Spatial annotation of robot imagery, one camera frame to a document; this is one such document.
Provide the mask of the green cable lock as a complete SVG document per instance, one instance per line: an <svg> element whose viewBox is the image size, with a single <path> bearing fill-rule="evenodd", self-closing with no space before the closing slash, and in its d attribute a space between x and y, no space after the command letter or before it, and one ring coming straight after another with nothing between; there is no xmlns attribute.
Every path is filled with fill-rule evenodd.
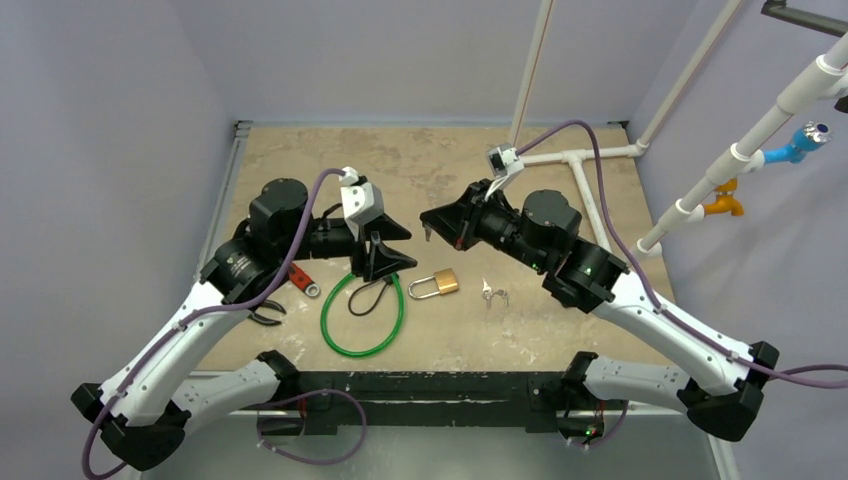
<svg viewBox="0 0 848 480"><path fill-rule="evenodd" d="M401 290L401 283L398 274L390 274L378 280L364 281L359 287L351 290L347 297L345 307L352 318L365 319L372 316L374 311L380 307L383 298L389 291L394 294L396 309L391 329L376 345L364 349L351 349L344 347L334 339L331 333L330 314L332 313L334 304L338 297L344 293L347 287L356 279L357 277L355 275L347 273L331 288L330 293L324 300L320 310L319 330L323 342L334 353L349 359L364 359L381 354L396 341L405 323L407 302L404 299L404 294ZM354 300L365 290L369 290L375 286L379 286L380 290L374 298L374 301L368 308L364 310L356 310L353 306Z"/></svg>

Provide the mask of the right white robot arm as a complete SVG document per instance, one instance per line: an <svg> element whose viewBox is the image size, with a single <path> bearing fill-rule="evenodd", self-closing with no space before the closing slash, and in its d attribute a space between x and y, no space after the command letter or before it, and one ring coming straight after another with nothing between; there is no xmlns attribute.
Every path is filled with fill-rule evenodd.
<svg viewBox="0 0 848 480"><path fill-rule="evenodd" d="M630 400L686 415L702 431L738 442L757 418L778 350L724 335L644 285L611 253L579 235L581 214L555 190L530 193L521 208L505 194L471 183L452 203L421 213L427 234L467 251L484 242L543 278L542 287L565 308L576 308L638 337L672 366L575 356L561 381L576 407L592 400Z"/></svg>

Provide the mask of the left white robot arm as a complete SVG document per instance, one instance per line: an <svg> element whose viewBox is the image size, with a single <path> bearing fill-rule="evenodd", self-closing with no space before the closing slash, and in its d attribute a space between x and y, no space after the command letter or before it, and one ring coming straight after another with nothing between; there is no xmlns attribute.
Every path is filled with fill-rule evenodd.
<svg viewBox="0 0 848 480"><path fill-rule="evenodd" d="M415 265L392 248L411 233L386 214L381 191L350 169L338 178L340 216L314 215L317 186L280 178L261 189L154 338L111 378L73 392L72 403L91 423L90 441L101 441L122 466L145 471L188 435L233 411L284 409L307 400L300 371L274 350L204 384L190 375L226 334L293 279L296 260L346 258L352 273L366 280Z"/></svg>

